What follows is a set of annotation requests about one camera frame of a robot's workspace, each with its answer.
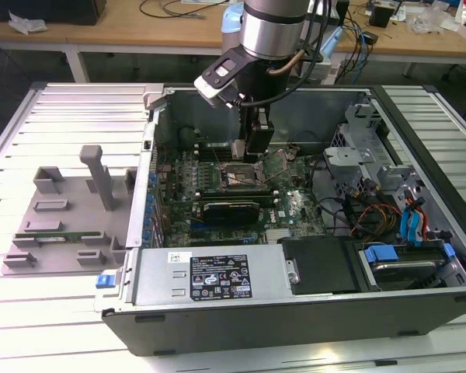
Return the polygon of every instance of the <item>warning label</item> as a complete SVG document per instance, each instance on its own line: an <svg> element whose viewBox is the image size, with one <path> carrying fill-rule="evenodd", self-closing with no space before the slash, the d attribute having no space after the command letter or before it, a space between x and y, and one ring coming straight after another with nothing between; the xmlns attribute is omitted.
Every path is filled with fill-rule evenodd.
<svg viewBox="0 0 466 373"><path fill-rule="evenodd" d="M190 282L195 302L252 297L246 255L192 257Z"/></svg>

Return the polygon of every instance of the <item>black plastic cover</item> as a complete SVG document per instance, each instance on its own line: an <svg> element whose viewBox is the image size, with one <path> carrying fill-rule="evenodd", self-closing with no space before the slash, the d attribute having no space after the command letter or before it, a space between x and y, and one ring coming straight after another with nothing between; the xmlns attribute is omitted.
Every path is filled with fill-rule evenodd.
<svg viewBox="0 0 466 373"><path fill-rule="evenodd" d="M299 283L295 295L359 293L369 291L362 266L350 237L312 236L284 239L286 260L295 262Z"/></svg>

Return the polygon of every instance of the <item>motherboard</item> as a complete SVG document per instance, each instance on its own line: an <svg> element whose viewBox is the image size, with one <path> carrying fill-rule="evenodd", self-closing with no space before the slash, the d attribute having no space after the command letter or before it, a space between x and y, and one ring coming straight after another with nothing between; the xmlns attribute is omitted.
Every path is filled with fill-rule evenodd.
<svg viewBox="0 0 466 373"><path fill-rule="evenodd" d="M158 195L164 247L276 243L324 235L308 189L308 162L271 148L255 163L235 162L212 148L158 152Z"/></svg>

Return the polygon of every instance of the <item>aluminum workbench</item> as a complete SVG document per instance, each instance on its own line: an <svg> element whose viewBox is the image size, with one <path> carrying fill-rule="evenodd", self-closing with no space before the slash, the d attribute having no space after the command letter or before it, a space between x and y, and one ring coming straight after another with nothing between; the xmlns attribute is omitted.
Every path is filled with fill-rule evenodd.
<svg viewBox="0 0 466 373"><path fill-rule="evenodd" d="M78 159L86 143L102 145L111 175L137 165L148 120L144 87L49 84L28 92L0 137L0 268L33 196L38 166L88 176ZM162 85L152 88L160 95ZM466 123L438 93L385 89L466 200ZM399 142L390 140L407 162ZM466 371L466 315L427 336L135 357L93 310L95 279L0 272L0 372Z"/></svg>

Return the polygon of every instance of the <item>white paper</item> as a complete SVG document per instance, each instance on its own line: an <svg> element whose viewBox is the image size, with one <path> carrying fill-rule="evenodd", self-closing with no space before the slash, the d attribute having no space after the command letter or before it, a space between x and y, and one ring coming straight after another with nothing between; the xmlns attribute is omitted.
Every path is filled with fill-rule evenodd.
<svg viewBox="0 0 466 373"><path fill-rule="evenodd" d="M405 12L407 14L421 14L425 11L426 7L425 6L410 6L407 5L405 7Z"/></svg>
<svg viewBox="0 0 466 373"><path fill-rule="evenodd" d="M446 12L449 9L450 4L448 2L442 2L440 0L434 0L433 5L436 5L439 9L443 10Z"/></svg>
<svg viewBox="0 0 466 373"><path fill-rule="evenodd" d="M443 29L452 30L455 33L459 30L460 26L461 26L461 24L457 23L456 19L453 16L451 16L450 14L440 24L440 27L442 27Z"/></svg>
<svg viewBox="0 0 466 373"><path fill-rule="evenodd" d="M13 15L11 12L9 12L9 16L9 26L24 35L48 30L47 24L42 19L23 19Z"/></svg>
<svg viewBox="0 0 466 373"><path fill-rule="evenodd" d="M168 263L189 263L192 257L191 251L178 251L168 253Z"/></svg>

